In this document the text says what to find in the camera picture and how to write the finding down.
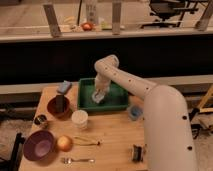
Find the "fork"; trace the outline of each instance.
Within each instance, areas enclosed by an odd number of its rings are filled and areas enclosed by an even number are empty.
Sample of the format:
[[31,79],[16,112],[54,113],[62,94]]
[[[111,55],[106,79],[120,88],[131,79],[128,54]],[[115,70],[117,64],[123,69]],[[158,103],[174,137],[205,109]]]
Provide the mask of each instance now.
[[72,162],[90,162],[90,163],[94,163],[95,159],[73,159],[70,157],[62,157],[61,158],[61,162],[64,164],[71,164]]

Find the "floor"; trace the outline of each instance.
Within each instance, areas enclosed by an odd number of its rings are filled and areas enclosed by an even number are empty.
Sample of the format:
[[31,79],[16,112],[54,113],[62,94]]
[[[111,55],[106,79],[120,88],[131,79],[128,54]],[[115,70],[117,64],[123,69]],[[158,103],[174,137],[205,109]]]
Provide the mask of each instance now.
[[[0,6],[0,36],[13,34],[42,34],[49,33],[46,16],[42,4],[46,0],[22,0],[16,6]],[[65,19],[71,17],[76,22],[78,6],[77,0],[52,0],[54,2],[57,19],[60,25],[67,25]],[[195,14],[187,13],[181,27],[194,27],[205,10],[205,5],[199,5],[199,11]],[[98,3],[99,19],[111,24],[112,6],[109,0]],[[122,3],[121,23],[126,30],[141,30],[140,26],[157,19],[150,16],[148,0],[124,0]],[[85,20],[85,5],[82,6],[81,23]],[[178,16],[172,17],[170,21],[175,22]],[[27,137],[32,121],[22,119],[5,119],[0,121],[0,157],[9,159],[17,132],[22,132]],[[195,140],[199,171],[213,171],[213,136],[201,134]]]

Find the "office chair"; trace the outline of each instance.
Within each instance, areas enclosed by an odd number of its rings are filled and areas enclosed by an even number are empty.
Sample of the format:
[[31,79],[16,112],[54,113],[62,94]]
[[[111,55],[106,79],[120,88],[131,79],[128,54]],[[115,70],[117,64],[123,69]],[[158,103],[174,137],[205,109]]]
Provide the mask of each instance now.
[[156,19],[153,23],[143,24],[141,28],[144,28],[145,26],[179,27],[183,16],[182,18],[180,17],[178,23],[168,23],[166,20],[173,16],[184,14],[185,12],[192,13],[198,10],[196,7],[186,7],[185,0],[150,0],[149,6],[152,10],[150,15],[158,16],[161,20]]

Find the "small container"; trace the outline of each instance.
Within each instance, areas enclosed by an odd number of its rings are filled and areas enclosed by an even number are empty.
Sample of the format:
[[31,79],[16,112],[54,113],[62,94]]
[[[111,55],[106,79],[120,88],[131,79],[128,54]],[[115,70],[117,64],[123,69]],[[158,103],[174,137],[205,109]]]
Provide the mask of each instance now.
[[129,117],[131,118],[132,121],[138,120],[138,118],[142,115],[143,111],[139,106],[130,106],[128,108],[129,112]]
[[78,129],[86,129],[88,122],[88,113],[84,110],[76,110],[72,114],[72,122],[76,125]]
[[35,117],[33,122],[35,125],[39,126],[41,129],[46,129],[48,127],[47,117],[43,114]]
[[67,97],[64,97],[64,110],[63,112],[57,111],[56,106],[56,97],[52,98],[48,104],[47,104],[47,110],[50,114],[52,114],[56,118],[64,118],[64,117],[70,117],[71,109],[70,109],[70,101]]

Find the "onion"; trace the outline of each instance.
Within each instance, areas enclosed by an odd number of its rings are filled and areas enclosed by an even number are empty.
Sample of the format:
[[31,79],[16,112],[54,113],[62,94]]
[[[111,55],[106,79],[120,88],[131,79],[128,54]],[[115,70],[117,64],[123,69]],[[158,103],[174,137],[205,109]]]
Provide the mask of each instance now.
[[67,152],[71,150],[73,145],[72,139],[66,135],[63,135],[57,140],[57,147],[59,150]]

